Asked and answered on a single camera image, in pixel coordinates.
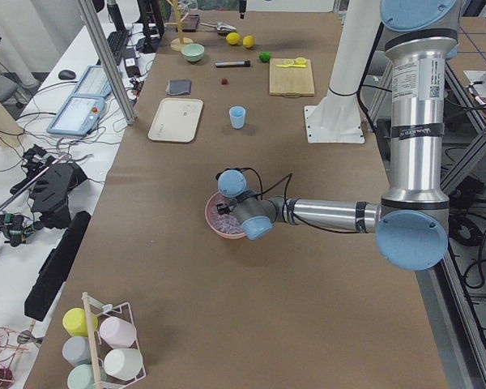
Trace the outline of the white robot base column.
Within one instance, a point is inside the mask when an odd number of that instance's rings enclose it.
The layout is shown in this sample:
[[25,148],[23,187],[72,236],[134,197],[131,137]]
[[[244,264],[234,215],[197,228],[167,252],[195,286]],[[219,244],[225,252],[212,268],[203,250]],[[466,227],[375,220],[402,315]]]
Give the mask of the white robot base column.
[[359,87],[380,22],[379,0],[349,2],[328,92],[318,105],[305,106],[309,143],[365,142]]

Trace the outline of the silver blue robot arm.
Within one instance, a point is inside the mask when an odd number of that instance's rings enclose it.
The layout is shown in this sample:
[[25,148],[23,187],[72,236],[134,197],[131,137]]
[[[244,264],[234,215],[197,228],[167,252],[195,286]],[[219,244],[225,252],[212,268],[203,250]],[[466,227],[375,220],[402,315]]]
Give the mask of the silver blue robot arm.
[[379,41],[392,66],[390,187],[380,203],[266,199],[242,169],[217,177],[219,214],[232,214],[249,239],[276,222],[332,233],[374,233],[394,265],[420,271],[448,250],[449,199],[440,186],[445,65],[458,48],[459,1],[352,1],[326,96],[305,107],[311,143],[361,143],[360,86]]

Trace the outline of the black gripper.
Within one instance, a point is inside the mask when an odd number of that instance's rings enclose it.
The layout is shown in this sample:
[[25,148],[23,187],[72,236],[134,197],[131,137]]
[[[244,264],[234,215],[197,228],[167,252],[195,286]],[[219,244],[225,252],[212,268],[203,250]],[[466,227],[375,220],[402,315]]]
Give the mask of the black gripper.
[[223,201],[216,204],[216,211],[220,216],[231,214],[237,206],[236,200]]

